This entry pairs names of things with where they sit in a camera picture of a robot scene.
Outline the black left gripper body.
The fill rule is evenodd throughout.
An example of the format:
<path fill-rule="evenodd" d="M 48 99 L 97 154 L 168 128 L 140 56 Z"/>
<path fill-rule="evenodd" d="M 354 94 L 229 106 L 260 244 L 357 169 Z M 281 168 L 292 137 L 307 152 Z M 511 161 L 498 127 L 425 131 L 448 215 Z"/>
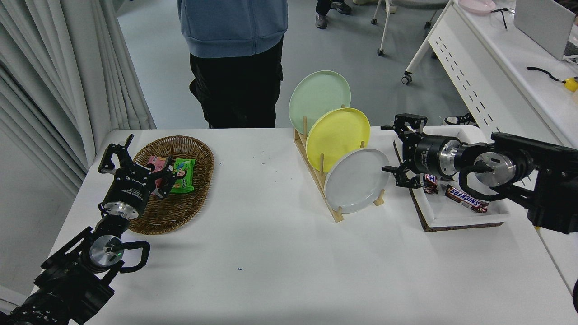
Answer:
<path fill-rule="evenodd" d="M 118 168 L 103 207 L 111 208 L 114 203 L 131 206 L 134 210 L 145 210 L 150 194 L 156 188 L 150 169 L 136 164 L 131 168 Z"/>

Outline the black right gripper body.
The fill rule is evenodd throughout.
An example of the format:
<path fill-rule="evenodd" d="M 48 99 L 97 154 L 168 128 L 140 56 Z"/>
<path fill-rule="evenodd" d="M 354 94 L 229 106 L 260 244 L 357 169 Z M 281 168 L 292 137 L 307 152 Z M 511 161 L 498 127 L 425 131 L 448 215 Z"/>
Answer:
<path fill-rule="evenodd" d="M 440 152 L 446 144 L 446 138 L 439 135 L 409 135 L 402 141 L 404 164 L 413 173 L 427 173 L 443 176 L 440 166 Z"/>

